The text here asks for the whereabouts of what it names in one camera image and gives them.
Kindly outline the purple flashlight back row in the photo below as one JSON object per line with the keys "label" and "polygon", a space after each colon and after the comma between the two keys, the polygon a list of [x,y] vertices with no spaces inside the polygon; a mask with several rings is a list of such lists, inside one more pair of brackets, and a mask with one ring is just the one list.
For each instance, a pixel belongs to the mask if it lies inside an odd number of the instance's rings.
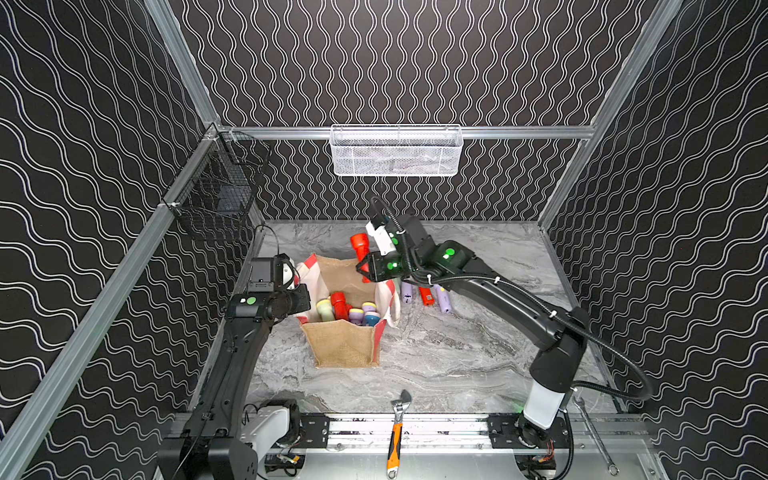
{"label": "purple flashlight back row", "polygon": [[413,302],[414,289],[413,285],[408,282],[401,284],[401,300],[404,304],[410,304]]}

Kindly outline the red flashlight back row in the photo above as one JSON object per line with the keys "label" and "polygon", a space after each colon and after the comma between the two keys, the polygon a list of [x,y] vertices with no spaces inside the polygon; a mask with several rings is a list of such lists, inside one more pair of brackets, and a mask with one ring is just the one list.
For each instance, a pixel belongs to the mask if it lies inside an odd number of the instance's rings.
{"label": "red flashlight back row", "polygon": [[366,233],[358,233],[350,237],[350,244],[355,251],[358,266],[357,269],[362,271],[363,282],[369,283],[369,264],[367,257],[370,253],[369,237]]}

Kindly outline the jute and red tote bag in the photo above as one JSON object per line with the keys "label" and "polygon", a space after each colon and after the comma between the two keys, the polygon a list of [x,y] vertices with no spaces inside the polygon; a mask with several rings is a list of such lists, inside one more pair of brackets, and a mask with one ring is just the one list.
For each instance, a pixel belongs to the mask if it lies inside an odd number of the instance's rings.
{"label": "jute and red tote bag", "polygon": [[[300,283],[308,288],[311,306],[297,315],[318,368],[368,368],[379,365],[380,343],[387,328],[398,326],[401,302],[395,281],[365,283],[356,271],[355,259],[339,260],[310,255],[297,267]],[[317,304],[342,293],[345,303],[376,307],[379,320],[356,325],[338,317],[324,320]]]}

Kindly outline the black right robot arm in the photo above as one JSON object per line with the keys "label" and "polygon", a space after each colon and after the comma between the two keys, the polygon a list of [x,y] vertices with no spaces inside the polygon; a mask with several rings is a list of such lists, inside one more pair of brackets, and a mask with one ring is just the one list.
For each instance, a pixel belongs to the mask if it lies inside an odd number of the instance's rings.
{"label": "black right robot arm", "polygon": [[[587,329],[588,314],[566,310],[530,293],[492,269],[469,247],[447,240],[436,243],[421,221],[396,216],[378,195],[371,199],[369,225],[376,251],[359,260],[356,269],[372,282],[399,279],[418,287],[444,287],[464,296],[523,333],[538,353],[530,364],[532,378],[517,420],[517,436],[527,447],[545,438],[574,388],[584,388],[627,401],[642,402],[654,393],[646,373],[625,354]],[[624,363],[640,382],[636,392],[621,391],[576,374],[588,343],[594,343]]]}

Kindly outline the blue flashlight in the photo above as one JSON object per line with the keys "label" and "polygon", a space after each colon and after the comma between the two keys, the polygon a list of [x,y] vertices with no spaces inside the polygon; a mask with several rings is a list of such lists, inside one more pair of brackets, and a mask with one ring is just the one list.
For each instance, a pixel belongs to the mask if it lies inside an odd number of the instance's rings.
{"label": "blue flashlight", "polygon": [[377,311],[366,311],[364,322],[366,326],[375,327],[381,321],[381,316]]}

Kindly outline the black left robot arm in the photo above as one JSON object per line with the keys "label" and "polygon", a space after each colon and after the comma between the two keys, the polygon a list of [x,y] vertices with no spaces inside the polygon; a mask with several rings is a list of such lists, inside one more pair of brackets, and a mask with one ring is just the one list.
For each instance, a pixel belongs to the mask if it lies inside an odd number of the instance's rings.
{"label": "black left robot arm", "polygon": [[267,406],[259,431],[247,440],[243,420],[254,368],[273,326],[310,309],[308,287],[285,253],[251,259],[246,286],[226,307],[222,344],[197,405],[158,451],[165,479],[260,479],[272,445],[297,439],[294,401]]}

